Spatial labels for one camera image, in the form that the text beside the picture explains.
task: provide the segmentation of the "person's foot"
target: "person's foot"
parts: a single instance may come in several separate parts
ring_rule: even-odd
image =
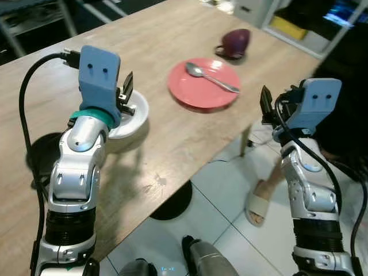
[[[270,185],[267,181],[264,180],[259,180],[257,183],[256,188],[253,191],[253,194],[255,196],[258,196],[260,198],[263,198],[264,200],[270,201],[273,192],[274,192],[275,188],[273,185]],[[250,219],[258,225],[262,225],[263,220],[265,219],[264,217],[249,211],[249,215],[250,215]]]

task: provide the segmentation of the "pink plate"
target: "pink plate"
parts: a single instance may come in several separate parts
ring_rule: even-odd
[[[222,82],[240,87],[239,77],[223,62],[204,58],[185,60],[177,64],[168,77],[168,88],[180,104],[196,111],[213,112],[235,101],[237,93],[227,91],[205,78],[189,75],[185,69],[187,62],[202,67],[208,75]]]

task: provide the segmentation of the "spoon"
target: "spoon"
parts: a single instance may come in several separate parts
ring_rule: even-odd
[[[201,67],[197,66],[196,64],[194,64],[192,62],[187,62],[185,67],[186,67],[186,71],[191,76],[204,77],[204,78],[214,82],[215,84],[221,86],[222,88],[225,88],[226,90],[229,90],[229,91],[234,92],[234,93],[239,93],[238,88],[236,88],[234,86],[231,86],[227,83],[220,82],[218,79],[212,78],[211,76],[207,75]]]

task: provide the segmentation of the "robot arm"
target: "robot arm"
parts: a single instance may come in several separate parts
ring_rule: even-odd
[[[283,107],[279,116],[271,108],[272,98],[266,87],[261,94],[263,123],[273,125],[274,140],[282,146],[281,169],[288,184],[296,236],[292,255],[300,270],[297,276],[363,275],[343,249],[336,187],[325,167],[290,137],[291,132],[325,161],[312,135],[316,125],[335,108],[340,88],[337,79],[307,79],[299,87],[292,86],[281,96],[281,102],[276,100]],[[289,133],[279,125],[280,118]]]
[[[32,264],[36,276],[99,274],[99,264],[90,256],[96,241],[95,210],[105,143],[109,131],[119,126],[121,112],[134,112],[126,106],[133,90],[132,73],[123,89],[116,86],[117,55],[84,46],[77,64],[83,102],[71,117],[74,125],[59,141],[60,159],[49,184],[46,231],[37,262]]]

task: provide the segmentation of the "mug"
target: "mug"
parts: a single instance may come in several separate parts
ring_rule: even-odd
[[[251,32],[247,29],[233,30],[223,36],[222,45],[215,48],[215,54],[227,59],[240,59],[249,44]]]

